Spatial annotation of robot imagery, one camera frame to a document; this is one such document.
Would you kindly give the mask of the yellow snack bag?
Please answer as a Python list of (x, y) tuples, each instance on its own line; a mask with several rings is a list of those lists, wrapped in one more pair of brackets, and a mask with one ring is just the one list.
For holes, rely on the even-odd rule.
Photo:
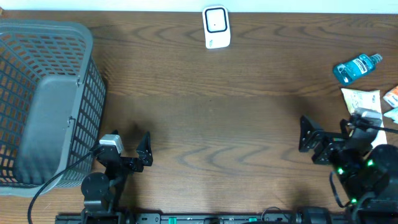
[(342, 88), (341, 92), (350, 115), (352, 115), (357, 108), (364, 108), (367, 110), (377, 111), (379, 113), (378, 118), (382, 119), (381, 97), (379, 90), (360, 91)]

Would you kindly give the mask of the teal wet wipes pack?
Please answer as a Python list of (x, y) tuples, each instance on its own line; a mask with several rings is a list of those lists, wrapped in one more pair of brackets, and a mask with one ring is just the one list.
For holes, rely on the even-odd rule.
[(384, 113), (384, 116), (393, 120), (394, 123), (398, 123), (398, 108), (394, 108)]

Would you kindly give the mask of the blue Listerine mouthwash bottle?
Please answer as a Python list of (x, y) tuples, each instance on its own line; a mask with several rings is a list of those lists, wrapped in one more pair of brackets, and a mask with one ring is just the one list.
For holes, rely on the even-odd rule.
[(376, 65), (383, 60), (380, 54), (368, 56), (361, 54), (345, 63), (340, 63), (333, 68), (335, 78), (344, 86), (369, 75), (376, 69)]

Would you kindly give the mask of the orange tissue pack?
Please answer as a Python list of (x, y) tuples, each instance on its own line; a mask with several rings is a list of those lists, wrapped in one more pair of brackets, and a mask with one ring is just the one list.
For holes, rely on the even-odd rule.
[(382, 98), (390, 106), (392, 106), (393, 108), (397, 108), (398, 107), (398, 86), (395, 86), (393, 89), (389, 90)]

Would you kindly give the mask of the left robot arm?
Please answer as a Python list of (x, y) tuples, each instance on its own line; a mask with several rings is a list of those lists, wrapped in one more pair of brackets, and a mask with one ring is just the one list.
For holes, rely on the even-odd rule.
[(84, 196), (82, 223), (135, 223), (134, 215), (119, 208), (119, 200), (129, 175), (142, 172), (153, 163), (150, 133), (146, 132), (136, 152), (137, 157), (124, 157), (124, 146), (115, 130), (104, 135), (93, 149), (95, 159), (105, 167), (104, 172), (88, 174), (81, 183)]

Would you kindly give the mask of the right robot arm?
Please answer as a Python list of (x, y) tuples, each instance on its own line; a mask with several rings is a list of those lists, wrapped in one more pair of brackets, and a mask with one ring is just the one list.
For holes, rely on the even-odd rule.
[(339, 133), (326, 132), (307, 116), (300, 119), (299, 151), (313, 151), (312, 162), (330, 165), (348, 202), (342, 203), (331, 186), (346, 223), (397, 223), (397, 147), (372, 146), (382, 120), (352, 114), (340, 121)]

